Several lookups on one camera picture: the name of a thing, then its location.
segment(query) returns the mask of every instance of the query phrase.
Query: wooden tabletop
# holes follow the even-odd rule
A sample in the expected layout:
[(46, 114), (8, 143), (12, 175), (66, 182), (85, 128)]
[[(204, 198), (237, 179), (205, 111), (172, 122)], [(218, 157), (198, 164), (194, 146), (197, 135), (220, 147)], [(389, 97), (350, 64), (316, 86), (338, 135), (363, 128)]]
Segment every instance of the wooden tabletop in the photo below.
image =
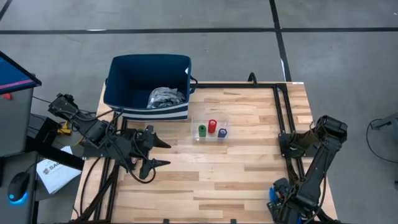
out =
[[(312, 114), (303, 84), (287, 83), (290, 104), (298, 132), (308, 131)], [(102, 102), (98, 114), (109, 108)], [(289, 130), (282, 93), (281, 105)], [(158, 137), (171, 149), (153, 148), (151, 158), (170, 161), (156, 168), (151, 184), (136, 182), (120, 170), (113, 223), (207, 222), (272, 223), (267, 209), (268, 190), (274, 181), (287, 177), (285, 161), (280, 156), (277, 135), (280, 133), (273, 91), (270, 88), (198, 88), (190, 97), (190, 118), (196, 114), (224, 115), (229, 118), (229, 139), (223, 142), (198, 142), (191, 137), (191, 121), (135, 123), (128, 128), (154, 125)], [(111, 120), (112, 115), (103, 119)], [(88, 169), (94, 159), (85, 162), (75, 208)], [(305, 168), (311, 158), (303, 159)], [(98, 191), (103, 159), (97, 163), (86, 187), (87, 207)], [(108, 196), (103, 202), (104, 218)], [(329, 185), (323, 209), (337, 218)]]

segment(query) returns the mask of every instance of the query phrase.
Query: blue storage bin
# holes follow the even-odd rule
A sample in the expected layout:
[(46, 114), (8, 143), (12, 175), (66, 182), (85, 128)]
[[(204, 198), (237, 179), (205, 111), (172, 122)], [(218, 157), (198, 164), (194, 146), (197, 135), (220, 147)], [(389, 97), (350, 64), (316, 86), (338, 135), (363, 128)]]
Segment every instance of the blue storage bin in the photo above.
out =
[[(184, 55), (122, 55), (113, 58), (104, 103), (124, 108), (123, 117), (136, 121), (175, 121), (188, 118), (191, 59)], [(175, 106), (147, 108), (150, 93), (158, 87), (177, 88), (186, 100)]]

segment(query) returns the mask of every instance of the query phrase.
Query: computer mouse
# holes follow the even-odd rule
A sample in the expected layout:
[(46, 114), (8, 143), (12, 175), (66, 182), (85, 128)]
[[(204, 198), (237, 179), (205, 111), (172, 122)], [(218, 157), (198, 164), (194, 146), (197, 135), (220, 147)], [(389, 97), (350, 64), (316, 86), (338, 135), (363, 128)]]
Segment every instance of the computer mouse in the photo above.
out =
[(29, 174), (20, 172), (12, 178), (8, 185), (8, 199), (10, 202), (18, 202), (27, 192), (27, 184), (29, 183)]

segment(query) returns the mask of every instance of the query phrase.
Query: computer monitor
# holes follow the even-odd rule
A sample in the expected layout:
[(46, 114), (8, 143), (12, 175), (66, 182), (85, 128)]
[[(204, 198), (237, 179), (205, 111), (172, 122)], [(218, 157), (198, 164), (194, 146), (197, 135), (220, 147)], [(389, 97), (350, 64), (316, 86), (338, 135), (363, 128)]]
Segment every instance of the computer monitor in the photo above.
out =
[(0, 51), (0, 95), (41, 85), (33, 74)]

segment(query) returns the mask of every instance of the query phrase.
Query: gray floor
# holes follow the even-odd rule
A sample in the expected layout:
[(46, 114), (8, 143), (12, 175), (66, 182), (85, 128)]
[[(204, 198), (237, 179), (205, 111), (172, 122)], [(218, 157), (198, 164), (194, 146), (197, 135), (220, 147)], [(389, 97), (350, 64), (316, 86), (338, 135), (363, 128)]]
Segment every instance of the gray floor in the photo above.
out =
[[(276, 2), (282, 27), (398, 27), (398, 2)], [(0, 30), (273, 27), (263, 0), (13, 0)], [(329, 114), (349, 137), (328, 173), (339, 219), (396, 223), (397, 164), (374, 157), (366, 145), (369, 121), (398, 111), (398, 32), (283, 33), (293, 81), (303, 81), (314, 118)], [(0, 35), (0, 49), (43, 81), (34, 95), (51, 100), (72, 93), (95, 110), (111, 59), (122, 54), (186, 54), (199, 80), (284, 80), (274, 33)], [(32, 112), (46, 114), (34, 101)], [(74, 143), (79, 136), (62, 138)], [(370, 132), (378, 153), (398, 161), (389, 128)], [(70, 218), (78, 179), (59, 197), (40, 203), (39, 222)]]

